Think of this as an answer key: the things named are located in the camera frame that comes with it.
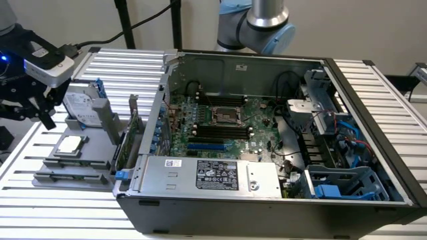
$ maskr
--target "black stand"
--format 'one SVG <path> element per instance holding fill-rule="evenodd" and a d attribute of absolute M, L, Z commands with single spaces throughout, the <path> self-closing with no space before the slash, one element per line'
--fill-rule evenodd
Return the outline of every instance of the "black stand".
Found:
<path fill-rule="evenodd" d="M 128 29 L 131 29 L 131 26 L 132 26 L 127 0 L 113 0 L 113 3 L 115 3 L 115 7 L 117 8 L 117 12 L 119 12 L 121 29 L 124 32 L 125 47 L 128 49 L 136 49 L 133 33 L 132 33 L 132 31 L 127 31 Z"/>
<path fill-rule="evenodd" d="M 183 49 L 183 33 L 181 33 L 181 0 L 171 7 L 172 16 L 172 36 L 173 36 L 173 48 Z"/>

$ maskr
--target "robotic arm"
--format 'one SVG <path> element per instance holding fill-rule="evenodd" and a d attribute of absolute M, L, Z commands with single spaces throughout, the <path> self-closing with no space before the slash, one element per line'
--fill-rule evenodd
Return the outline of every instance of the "robotic arm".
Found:
<path fill-rule="evenodd" d="M 221 0 L 216 51 L 281 54 L 295 35 L 284 0 Z"/>
<path fill-rule="evenodd" d="M 6 0 L 0 0 L 0 118 L 40 120 L 49 130 L 50 116 L 62 102 L 75 61 L 33 31 L 17 24 Z"/>

